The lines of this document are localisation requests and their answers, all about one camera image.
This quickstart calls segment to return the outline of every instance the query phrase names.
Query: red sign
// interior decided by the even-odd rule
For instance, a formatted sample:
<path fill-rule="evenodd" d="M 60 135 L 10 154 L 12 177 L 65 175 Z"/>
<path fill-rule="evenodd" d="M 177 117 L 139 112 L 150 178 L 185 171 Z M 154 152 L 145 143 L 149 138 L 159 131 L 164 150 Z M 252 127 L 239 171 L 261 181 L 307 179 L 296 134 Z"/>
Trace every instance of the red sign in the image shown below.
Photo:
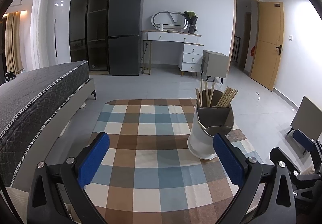
<path fill-rule="evenodd" d="M 255 52 L 255 47 L 252 48 L 252 51 L 251 51 L 251 56 L 254 55 L 254 52 Z"/>

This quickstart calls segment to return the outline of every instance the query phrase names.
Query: glass cabinet door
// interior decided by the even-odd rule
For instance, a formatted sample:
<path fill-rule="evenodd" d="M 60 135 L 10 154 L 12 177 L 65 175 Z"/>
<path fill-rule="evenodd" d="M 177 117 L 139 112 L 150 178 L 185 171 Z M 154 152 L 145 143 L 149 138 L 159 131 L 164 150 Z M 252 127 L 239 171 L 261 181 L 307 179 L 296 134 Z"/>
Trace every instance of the glass cabinet door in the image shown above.
<path fill-rule="evenodd" d="M 87 48 L 90 71 L 107 70 L 108 0 L 88 0 Z"/>
<path fill-rule="evenodd" d="M 87 0 L 70 0 L 69 40 L 71 61 L 88 59 L 86 51 Z"/>

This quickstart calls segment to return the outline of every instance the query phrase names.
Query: metal screw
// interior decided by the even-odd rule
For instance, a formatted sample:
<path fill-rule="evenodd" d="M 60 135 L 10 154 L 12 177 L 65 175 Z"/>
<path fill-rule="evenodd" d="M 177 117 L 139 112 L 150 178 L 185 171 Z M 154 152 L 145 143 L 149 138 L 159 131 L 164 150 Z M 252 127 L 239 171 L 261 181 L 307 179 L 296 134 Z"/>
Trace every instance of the metal screw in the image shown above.
<path fill-rule="evenodd" d="M 41 169 L 42 167 L 44 167 L 44 165 L 45 165 L 45 162 L 39 162 L 39 163 L 37 164 L 37 168 L 38 168 L 38 169 Z"/>
<path fill-rule="evenodd" d="M 67 164 L 73 164 L 75 162 L 75 159 L 74 158 L 68 158 L 66 159 L 66 163 Z"/>
<path fill-rule="evenodd" d="M 248 161 L 249 161 L 250 163 L 256 163 L 256 162 L 257 162 L 257 159 L 256 159 L 255 157 L 249 157 L 249 158 L 248 158 Z"/>
<path fill-rule="evenodd" d="M 283 161 L 279 161 L 279 166 L 280 166 L 281 168 L 285 168 L 285 163 L 284 163 Z"/>

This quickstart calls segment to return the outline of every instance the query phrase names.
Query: bed leg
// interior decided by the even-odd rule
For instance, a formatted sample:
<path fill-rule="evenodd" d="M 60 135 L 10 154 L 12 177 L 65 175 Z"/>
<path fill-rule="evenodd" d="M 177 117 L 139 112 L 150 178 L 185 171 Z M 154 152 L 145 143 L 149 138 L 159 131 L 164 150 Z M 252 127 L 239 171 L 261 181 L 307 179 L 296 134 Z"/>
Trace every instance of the bed leg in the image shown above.
<path fill-rule="evenodd" d="M 96 98 L 96 91 L 95 91 L 95 89 L 94 89 L 94 91 L 92 92 L 92 94 L 91 95 L 93 95 L 94 94 L 94 98 L 95 98 L 95 100 L 97 100 L 97 98 Z"/>

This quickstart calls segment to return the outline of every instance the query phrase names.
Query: wardrobe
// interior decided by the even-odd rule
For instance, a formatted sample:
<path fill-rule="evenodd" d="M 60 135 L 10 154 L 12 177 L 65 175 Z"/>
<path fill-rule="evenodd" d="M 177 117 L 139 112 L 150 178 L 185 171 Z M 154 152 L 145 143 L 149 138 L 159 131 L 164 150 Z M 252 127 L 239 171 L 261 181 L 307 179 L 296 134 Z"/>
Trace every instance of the wardrobe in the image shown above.
<path fill-rule="evenodd" d="M 47 44 L 54 49 L 50 64 L 87 59 L 90 71 L 108 71 L 108 0 L 50 0 L 49 4 L 47 26 L 52 29 L 47 30 L 52 39 Z"/>

